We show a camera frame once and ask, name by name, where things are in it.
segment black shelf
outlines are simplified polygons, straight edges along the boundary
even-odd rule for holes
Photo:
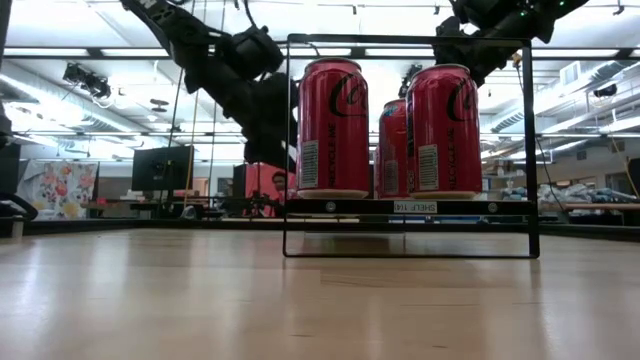
[[[522,255],[485,255],[485,254],[468,254],[468,255],[438,255],[423,254],[409,256],[406,254],[385,255],[383,257],[460,257],[460,258],[494,258],[494,259],[536,259],[540,256],[540,229],[538,228],[538,206],[537,206],[537,174],[536,174],[536,138],[535,138],[535,114],[533,111],[533,67],[531,57],[531,41],[528,39],[479,39],[475,37],[432,37],[432,36],[394,36],[394,35],[328,35],[328,34],[290,34],[286,42],[286,74],[291,76],[291,45],[294,43],[347,43],[350,46],[359,46],[362,44],[402,44],[411,48],[411,45],[472,45],[481,43],[482,46],[497,46],[507,48],[522,48],[522,87],[524,97],[524,133],[525,133],[525,153],[526,153],[526,181],[527,190],[530,194],[528,201],[523,202],[504,202],[504,201],[385,201],[385,200],[287,200],[284,214],[284,231],[282,241],[282,254],[285,257],[379,257],[366,253],[360,254],[304,254],[292,253],[287,248],[287,230],[294,230],[294,224],[287,221],[290,215],[320,215],[320,216],[523,216],[526,223],[518,227],[518,229],[526,229],[529,239],[529,251]],[[291,101],[291,91],[287,96],[287,106]],[[290,113],[285,117],[285,129],[287,136],[285,137],[285,148],[289,148],[289,123]],[[288,154],[285,156],[285,163],[288,164]],[[285,193],[289,189],[288,177],[285,178]],[[372,231],[375,226],[371,223],[360,223],[358,227],[370,226]],[[406,232],[410,231],[412,225],[418,224],[397,224],[398,229]],[[458,226],[450,224],[449,227],[424,227],[431,231],[438,229],[459,229],[461,232],[477,232],[488,231],[491,226],[486,224],[465,224]],[[496,227],[495,229],[506,230],[506,227]]]
[[[527,216],[534,209],[528,201],[463,200],[289,200],[291,215],[428,215],[428,216]]]

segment poster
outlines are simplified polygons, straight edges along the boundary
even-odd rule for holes
[[[85,219],[97,170],[98,163],[29,161],[18,196],[38,210],[36,220]]]

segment black metal frame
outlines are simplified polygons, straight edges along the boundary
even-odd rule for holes
[[[465,45],[482,43],[486,46],[522,48],[522,76],[524,95],[524,132],[527,172],[526,202],[501,202],[501,201],[426,201],[435,208],[416,213],[404,211],[402,207],[396,207],[395,201],[385,200],[286,200],[284,211],[284,224],[282,235],[282,255],[285,257],[324,257],[324,258],[491,258],[491,259],[536,259],[540,256],[540,230],[538,228],[538,199],[537,199],[537,174],[536,174],[536,138],[535,138],[535,114],[533,111],[533,64],[531,56],[531,41],[528,39],[478,39],[470,37],[431,37],[431,36],[388,36],[388,35],[328,35],[328,34],[291,34],[286,42],[286,74],[290,77],[292,44],[304,44],[312,42],[323,43],[358,43],[358,44],[398,44],[403,45]],[[287,96],[287,106],[290,104],[291,89]],[[286,149],[289,149],[289,122],[290,114],[286,119]],[[288,168],[288,154],[285,158]],[[288,193],[289,179],[285,178],[285,193]],[[529,251],[523,255],[461,255],[461,254],[364,254],[364,253],[290,253],[287,249],[287,230],[291,224],[287,221],[290,214],[324,214],[324,215],[522,215],[527,218],[526,232],[528,233]],[[405,228],[402,231],[438,231],[444,230],[440,224],[425,224],[420,227]],[[460,232],[503,232],[504,226],[491,224],[466,225],[460,227]]]

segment black stand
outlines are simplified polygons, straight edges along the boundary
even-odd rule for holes
[[[537,199],[537,174],[535,156],[535,115],[533,112],[533,71],[531,59],[531,41],[527,39],[477,39],[454,37],[428,37],[428,36],[384,36],[384,35],[306,35],[291,34],[287,38],[286,72],[290,77],[291,70],[291,44],[303,43],[343,43],[343,44],[371,44],[372,47],[385,45],[385,49],[406,49],[410,45],[416,49],[416,45],[462,45],[482,43],[484,46],[499,46],[523,49],[523,86],[524,86],[524,127],[525,127],[525,152],[527,171],[528,201],[384,201],[384,200],[285,200],[284,231],[282,235],[282,254],[285,257],[331,257],[331,258],[492,258],[492,259],[536,259],[540,256],[540,233],[538,229],[538,199]],[[362,48],[352,49],[351,56],[356,57],[362,53]],[[287,99],[290,103],[291,89]],[[287,115],[286,124],[289,124],[290,114]],[[289,148],[289,134],[286,136],[286,148]],[[289,189],[288,177],[285,177],[285,189]],[[291,224],[289,215],[314,215],[323,214],[330,216],[344,215],[380,215],[380,216],[500,216],[521,215],[527,218],[524,226],[501,224],[358,224],[362,227],[345,226],[340,231],[365,231],[365,232],[526,232],[528,233],[529,251],[520,255],[487,255],[487,254],[365,254],[365,253],[292,253],[287,248],[287,230]]]

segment computer monitor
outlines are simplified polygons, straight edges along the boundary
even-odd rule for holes
[[[193,151],[193,146],[136,150],[133,155],[131,190],[191,190]]]
[[[0,149],[0,192],[15,194],[18,191],[20,173],[20,145],[10,144]]]

